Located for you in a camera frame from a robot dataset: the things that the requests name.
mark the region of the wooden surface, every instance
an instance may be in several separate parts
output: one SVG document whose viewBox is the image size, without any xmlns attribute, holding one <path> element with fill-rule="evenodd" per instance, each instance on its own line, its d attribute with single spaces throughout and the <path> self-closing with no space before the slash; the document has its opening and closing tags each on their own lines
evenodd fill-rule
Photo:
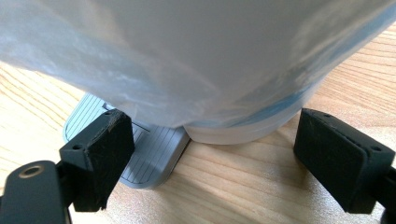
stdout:
<svg viewBox="0 0 396 224">
<path fill-rule="evenodd" d="M 395 45 L 396 23 L 337 66 L 306 107 L 396 148 Z M 6 64 L 0 78 L 2 188 L 9 172 L 26 162 L 59 160 L 64 122 L 83 92 Z M 106 211 L 73 212 L 74 223 L 377 223 L 382 206 L 371 216 L 345 214 L 294 158 L 298 117 L 248 144 L 191 142 L 164 185 L 118 184 Z"/>
</svg>

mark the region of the white container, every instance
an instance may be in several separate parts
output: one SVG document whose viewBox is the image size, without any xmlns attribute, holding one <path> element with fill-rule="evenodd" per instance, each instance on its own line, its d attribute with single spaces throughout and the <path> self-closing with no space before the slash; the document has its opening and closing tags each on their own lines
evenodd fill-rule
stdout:
<svg viewBox="0 0 396 224">
<path fill-rule="evenodd" d="M 395 10 L 394 0 L 2 0 L 0 61 L 132 119 L 237 144 L 291 118 Z"/>
</svg>

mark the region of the plastic bag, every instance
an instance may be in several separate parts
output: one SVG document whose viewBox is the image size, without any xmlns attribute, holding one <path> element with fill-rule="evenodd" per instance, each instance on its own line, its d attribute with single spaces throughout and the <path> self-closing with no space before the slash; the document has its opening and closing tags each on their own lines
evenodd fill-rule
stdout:
<svg viewBox="0 0 396 224">
<path fill-rule="evenodd" d="M 394 10 L 380 0 L 3 0 L 0 61 L 57 77 L 133 119 L 227 128 L 306 101 L 396 20 Z"/>
</svg>

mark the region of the black clamp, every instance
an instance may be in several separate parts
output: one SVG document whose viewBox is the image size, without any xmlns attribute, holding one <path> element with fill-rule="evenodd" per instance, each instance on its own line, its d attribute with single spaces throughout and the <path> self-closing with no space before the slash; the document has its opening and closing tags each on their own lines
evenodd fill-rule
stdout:
<svg viewBox="0 0 396 224">
<path fill-rule="evenodd" d="M 35 161 L 8 176 L 0 223 L 71 223 L 71 203 L 78 212 L 106 208 L 133 152 L 131 119 L 107 111 L 60 149 L 58 164 Z"/>
<path fill-rule="evenodd" d="M 294 153 L 345 212 L 371 214 L 379 201 L 382 223 L 396 223 L 393 150 L 340 119 L 303 109 Z"/>
</svg>

